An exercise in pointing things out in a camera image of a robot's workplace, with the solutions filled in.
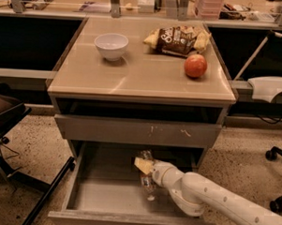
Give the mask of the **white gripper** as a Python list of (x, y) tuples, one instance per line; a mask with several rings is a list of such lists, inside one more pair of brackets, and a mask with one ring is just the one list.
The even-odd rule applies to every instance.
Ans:
[(184, 176), (169, 162), (157, 161), (155, 164), (150, 159), (136, 157), (134, 165), (144, 174), (152, 174), (155, 183), (162, 188), (174, 188), (175, 184)]

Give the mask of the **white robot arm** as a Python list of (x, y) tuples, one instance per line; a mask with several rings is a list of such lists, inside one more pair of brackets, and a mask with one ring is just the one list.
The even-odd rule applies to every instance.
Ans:
[(136, 157), (134, 165), (152, 175), (155, 183), (166, 188), (175, 204), (186, 214), (203, 214), (203, 203), (209, 204), (237, 225), (282, 225), (282, 217), (254, 202), (236, 195), (195, 172), (181, 172), (165, 161)]

